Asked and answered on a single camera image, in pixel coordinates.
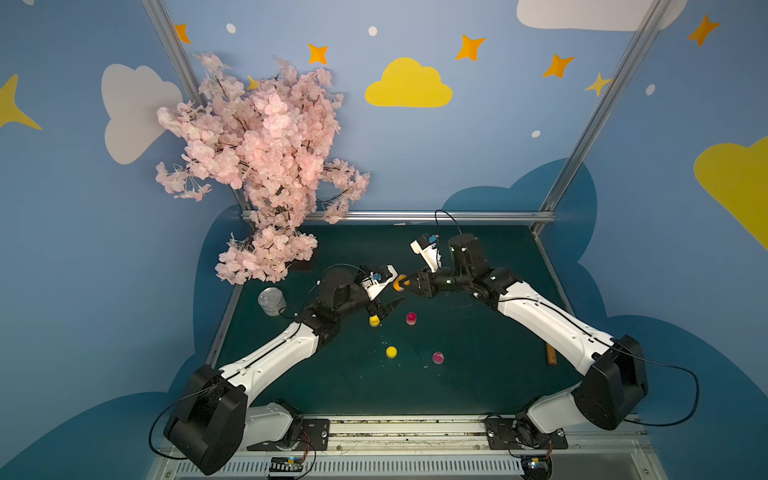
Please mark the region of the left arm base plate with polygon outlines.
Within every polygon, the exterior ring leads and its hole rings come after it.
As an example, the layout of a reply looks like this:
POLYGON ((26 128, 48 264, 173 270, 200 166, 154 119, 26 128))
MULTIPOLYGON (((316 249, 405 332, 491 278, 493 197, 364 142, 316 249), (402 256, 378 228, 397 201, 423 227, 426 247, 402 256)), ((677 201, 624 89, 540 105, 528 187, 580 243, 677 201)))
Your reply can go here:
POLYGON ((299 451, 311 444, 311 450, 326 451, 330 439, 330 420, 301 418, 294 420, 287 433, 278 441, 264 441, 249 445, 248 451, 299 451))

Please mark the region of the orange paint jar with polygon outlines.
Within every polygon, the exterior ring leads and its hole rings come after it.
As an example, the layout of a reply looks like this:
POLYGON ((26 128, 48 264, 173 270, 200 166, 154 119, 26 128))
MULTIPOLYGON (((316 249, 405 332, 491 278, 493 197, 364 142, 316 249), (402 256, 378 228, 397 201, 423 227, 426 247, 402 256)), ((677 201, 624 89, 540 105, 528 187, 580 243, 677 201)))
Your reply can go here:
POLYGON ((393 282, 393 288, 398 292, 404 292, 409 288, 410 278, 407 275, 399 275, 393 282))

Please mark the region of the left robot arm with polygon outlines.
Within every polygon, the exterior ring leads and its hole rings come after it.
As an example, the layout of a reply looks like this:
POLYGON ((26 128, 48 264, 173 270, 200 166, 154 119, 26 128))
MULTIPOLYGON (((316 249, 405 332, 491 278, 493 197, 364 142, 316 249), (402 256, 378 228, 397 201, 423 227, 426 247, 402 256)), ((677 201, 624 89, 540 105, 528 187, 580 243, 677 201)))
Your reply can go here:
POLYGON ((163 435, 178 450, 178 459, 211 475, 245 447, 294 442, 295 412, 279 402, 256 407, 254 400, 326 346, 339 333, 343 319, 359 311, 385 318, 399 302, 382 304, 378 297, 398 278, 391 265, 330 269, 314 287, 315 298, 283 332, 237 361, 198 368, 182 396, 162 413, 168 419, 163 435))

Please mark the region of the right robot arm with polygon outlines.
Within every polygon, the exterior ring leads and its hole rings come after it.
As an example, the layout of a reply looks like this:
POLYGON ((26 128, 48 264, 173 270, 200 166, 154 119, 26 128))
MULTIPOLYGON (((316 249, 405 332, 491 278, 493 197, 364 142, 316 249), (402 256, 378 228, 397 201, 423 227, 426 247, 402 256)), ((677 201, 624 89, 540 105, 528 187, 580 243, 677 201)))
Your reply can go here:
POLYGON ((615 338, 577 319, 505 267, 490 265, 472 234, 450 239, 452 266, 441 262, 438 238, 423 235, 410 245, 424 269, 400 276, 395 287, 421 297, 463 291, 534 333, 581 375, 574 386, 533 401, 516 414, 522 442, 537 446, 565 427, 590 423, 614 430, 648 393, 643 351, 630 336, 615 338))

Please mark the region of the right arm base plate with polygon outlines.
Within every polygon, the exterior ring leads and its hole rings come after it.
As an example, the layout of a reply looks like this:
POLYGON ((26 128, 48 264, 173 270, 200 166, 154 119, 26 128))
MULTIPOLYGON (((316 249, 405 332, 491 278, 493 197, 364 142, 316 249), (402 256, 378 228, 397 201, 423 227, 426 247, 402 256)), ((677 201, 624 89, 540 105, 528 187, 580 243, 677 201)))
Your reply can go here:
POLYGON ((566 450, 569 447, 562 429, 541 433, 526 419, 489 415, 482 420, 482 425, 491 450, 566 450))

